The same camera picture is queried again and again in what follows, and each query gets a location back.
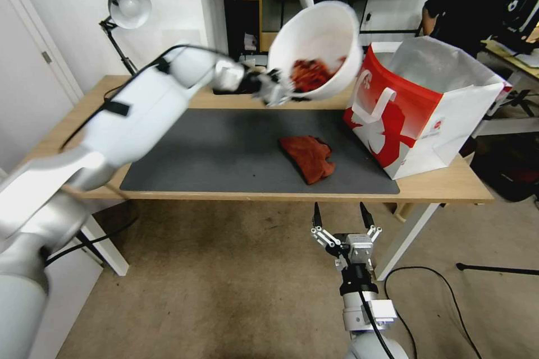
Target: shopping bag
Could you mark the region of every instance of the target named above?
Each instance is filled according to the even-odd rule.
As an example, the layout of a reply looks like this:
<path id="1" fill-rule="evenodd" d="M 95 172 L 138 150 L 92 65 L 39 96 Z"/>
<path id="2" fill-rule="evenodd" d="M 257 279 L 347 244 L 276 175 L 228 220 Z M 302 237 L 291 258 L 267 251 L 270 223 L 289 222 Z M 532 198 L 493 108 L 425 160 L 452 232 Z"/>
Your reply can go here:
<path id="1" fill-rule="evenodd" d="M 394 54 L 383 65 L 376 50 Z M 397 179 L 447 167 L 491 104 L 509 90 L 466 52 L 436 39 L 373 43 L 344 120 Z"/>

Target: red cloth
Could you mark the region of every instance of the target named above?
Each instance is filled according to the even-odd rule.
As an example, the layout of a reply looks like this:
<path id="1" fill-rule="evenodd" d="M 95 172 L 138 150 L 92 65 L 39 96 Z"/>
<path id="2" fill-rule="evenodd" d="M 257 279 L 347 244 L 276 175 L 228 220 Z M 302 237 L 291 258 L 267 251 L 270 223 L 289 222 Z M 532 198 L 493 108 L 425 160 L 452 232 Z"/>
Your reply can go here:
<path id="1" fill-rule="evenodd" d="M 311 185 L 333 174 L 335 163 L 326 161 L 331 148 L 313 136 L 282 137 L 279 144 L 296 161 L 307 184 Z"/>

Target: tripod leg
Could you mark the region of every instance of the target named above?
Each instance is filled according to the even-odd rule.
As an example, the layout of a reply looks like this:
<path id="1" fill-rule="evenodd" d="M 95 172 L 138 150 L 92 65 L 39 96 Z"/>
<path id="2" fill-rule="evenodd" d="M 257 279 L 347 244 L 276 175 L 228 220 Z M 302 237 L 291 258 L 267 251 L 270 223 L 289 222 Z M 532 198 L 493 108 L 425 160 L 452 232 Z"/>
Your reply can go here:
<path id="1" fill-rule="evenodd" d="M 458 270 L 473 269 L 491 272 L 517 273 L 522 275 L 539 275 L 539 270 L 536 269 L 503 268 L 501 266 L 467 265 L 463 263 L 457 263 L 456 267 Z"/>

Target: gray mat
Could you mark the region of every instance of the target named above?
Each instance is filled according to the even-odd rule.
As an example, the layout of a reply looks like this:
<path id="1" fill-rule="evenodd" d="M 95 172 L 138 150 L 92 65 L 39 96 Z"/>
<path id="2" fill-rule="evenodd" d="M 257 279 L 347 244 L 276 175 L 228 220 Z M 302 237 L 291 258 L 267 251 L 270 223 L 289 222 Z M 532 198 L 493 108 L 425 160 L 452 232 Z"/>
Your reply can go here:
<path id="1" fill-rule="evenodd" d="M 335 172 L 307 185 L 278 145 L 284 136 L 319 137 Z M 189 109 L 129 169 L 126 191 L 398 194 L 395 181 L 342 120 L 342 111 Z"/>

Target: floor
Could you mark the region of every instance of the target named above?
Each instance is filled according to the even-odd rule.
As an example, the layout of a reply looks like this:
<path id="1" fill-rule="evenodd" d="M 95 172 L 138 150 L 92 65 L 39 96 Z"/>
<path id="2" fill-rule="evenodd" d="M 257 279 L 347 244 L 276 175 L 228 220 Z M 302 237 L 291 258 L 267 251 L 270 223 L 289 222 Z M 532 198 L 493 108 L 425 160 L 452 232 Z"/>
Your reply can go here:
<path id="1" fill-rule="evenodd" d="M 58 359 L 340 358 L 340 274 L 310 237 L 313 204 L 142 201 L 140 223 L 115 239 L 131 264 L 105 269 Z M 357 204 L 320 204 L 330 232 L 361 231 Z M 383 251 L 399 229 L 390 206 L 368 208 Z M 122 206 L 98 221 L 126 219 Z M 428 265 L 453 286 L 483 358 L 539 357 L 539 279 L 455 269 L 455 262 L 537 268 L 532 200 L 439 209 L 398 266 Z M 448 290 L 419 270 L 388 282 L 420 358 L 473 358 Z M 399 322 L 385 333 L 412 349 Z"/>

